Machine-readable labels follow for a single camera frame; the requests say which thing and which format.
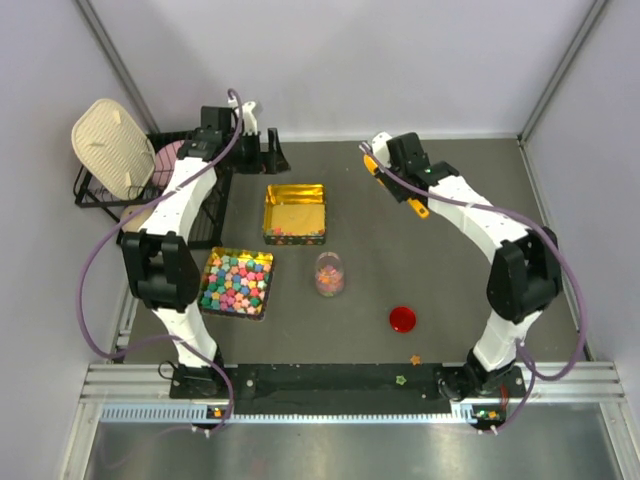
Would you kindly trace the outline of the orange plastic scoop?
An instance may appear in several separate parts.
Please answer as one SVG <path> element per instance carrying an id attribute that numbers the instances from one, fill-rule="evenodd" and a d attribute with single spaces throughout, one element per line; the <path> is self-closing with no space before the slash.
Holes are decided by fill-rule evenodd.
<path id="1" fill-rule="evenodd" d="M 392 197 L 398 202 L 406 202 L 421 219 L 426 219 L 429 216 L 429 210 L 418 198 L 410 196 L 410 191 L 403 189 L 397 182 L 389 179 L 377 166 L 372 157 L 368 155 L 363 156 L 363 163 L 368 172 L 376 179 L 376 181 L 384 187 Z"/>

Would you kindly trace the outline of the green tin translucent star candies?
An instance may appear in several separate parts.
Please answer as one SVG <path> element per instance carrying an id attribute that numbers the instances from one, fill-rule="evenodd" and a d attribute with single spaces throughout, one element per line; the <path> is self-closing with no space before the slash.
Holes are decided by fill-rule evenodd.
<path id="1" fill-rule="evenodd" d="M 322 184 L 267 186 L 262 227 L 267 245 L 324 245 L 326 189 Z"/>

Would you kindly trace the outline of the clear plastic cup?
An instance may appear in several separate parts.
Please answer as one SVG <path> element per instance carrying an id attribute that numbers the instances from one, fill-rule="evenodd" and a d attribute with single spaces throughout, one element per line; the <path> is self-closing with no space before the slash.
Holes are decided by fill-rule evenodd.
<path id="1" fill-rule="evenodd" d="M 340 294 L 345 286 L 342 259 L 334 252 L 321 253 L 316 259 L 314 279 L 320 295 L 330 298 Z"/>

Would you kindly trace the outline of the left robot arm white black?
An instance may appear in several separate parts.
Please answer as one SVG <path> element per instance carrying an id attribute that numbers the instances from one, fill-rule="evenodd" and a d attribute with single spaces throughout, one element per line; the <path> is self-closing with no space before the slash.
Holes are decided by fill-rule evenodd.
<path id="1" fill-rule="evenodd" d="M 225 107 L 202 108 L 200 126 L 176 152 L 162 201 L 137 231 L 122 237 L 131 292 L 161 320 L 178 353 L 170 378 L 173 398 L 230 394 L 222 355 L 198 306 L 200 271 L 188 236 L 217 183 L 218 165 L 245 174 L 288 170 L 276 129 L 268 131 L 268 150 L 261 149 L 257 111 L 256 102 L 234 99 Z"/>

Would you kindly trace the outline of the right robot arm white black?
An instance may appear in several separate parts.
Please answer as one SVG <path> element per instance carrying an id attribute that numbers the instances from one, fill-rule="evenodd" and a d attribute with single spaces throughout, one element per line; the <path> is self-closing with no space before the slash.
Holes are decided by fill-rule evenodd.
<path id="1" fill-rule="evenodd" d="M 489 392 L 511 370 L 517 342 L 562 292 L 559 262 L 539 233 L 493 211 L 458 170 L 431 163 L 416 133 L 379 133 L 372 150 L 369 169 L 397 201 L 411 203 L 421 216 L 448 220 L 490 263 L 484 331 L 464 366 L 438 381 L 441 394 L 455 401 Z"/>

